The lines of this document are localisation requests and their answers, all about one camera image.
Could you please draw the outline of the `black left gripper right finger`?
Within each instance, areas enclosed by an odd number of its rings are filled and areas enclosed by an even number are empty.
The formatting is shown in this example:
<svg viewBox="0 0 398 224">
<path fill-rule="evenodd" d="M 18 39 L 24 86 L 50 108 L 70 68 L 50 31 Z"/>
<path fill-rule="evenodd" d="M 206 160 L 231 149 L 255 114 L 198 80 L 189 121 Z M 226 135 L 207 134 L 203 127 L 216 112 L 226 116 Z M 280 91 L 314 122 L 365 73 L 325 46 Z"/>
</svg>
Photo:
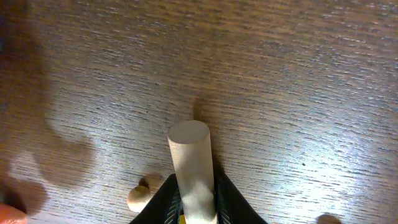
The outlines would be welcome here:
<svg viewBox="0 0 398 224">
<path fill-rule="evenodd" d="M 219 224 L 267 224 L 250 206 L 225 173 L 215 177 Z"/>
</svg>

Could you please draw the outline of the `yellow rattle drum toy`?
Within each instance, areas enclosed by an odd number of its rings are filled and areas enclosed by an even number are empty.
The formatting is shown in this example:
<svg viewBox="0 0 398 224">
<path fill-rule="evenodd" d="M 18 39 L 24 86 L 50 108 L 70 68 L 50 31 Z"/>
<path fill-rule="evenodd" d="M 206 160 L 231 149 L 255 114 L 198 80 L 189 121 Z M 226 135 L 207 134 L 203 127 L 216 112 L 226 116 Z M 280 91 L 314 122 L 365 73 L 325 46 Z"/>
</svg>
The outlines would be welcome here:
<svg viewBox="0 0 398 224">
<path fill-rule="evenodd" d="M 224 171 L 213 167 L 209 127 L 184 121 L 170 128 L 167 137 L 181 197 L 179 223 L 219 224 L 215 177 Z M 129 209 L 138 215 L 154 195 L 145 185 L 135 187 L 127 198 Z"/>
</svg>

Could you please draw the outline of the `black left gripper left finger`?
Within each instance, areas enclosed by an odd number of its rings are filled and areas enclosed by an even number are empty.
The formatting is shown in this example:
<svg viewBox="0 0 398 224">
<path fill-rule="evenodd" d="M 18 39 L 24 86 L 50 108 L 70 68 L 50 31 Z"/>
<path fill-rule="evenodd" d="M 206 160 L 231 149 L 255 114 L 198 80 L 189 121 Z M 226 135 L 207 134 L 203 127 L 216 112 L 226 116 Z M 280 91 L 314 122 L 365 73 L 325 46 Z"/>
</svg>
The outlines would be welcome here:
<svg viewBox="0 0 398 224">
<path fill-rule="evenodd" d="M 169 175 L 143 211 L 129 224 L 179 224 L 181 197 L 175 174 Z"/>
</svg>

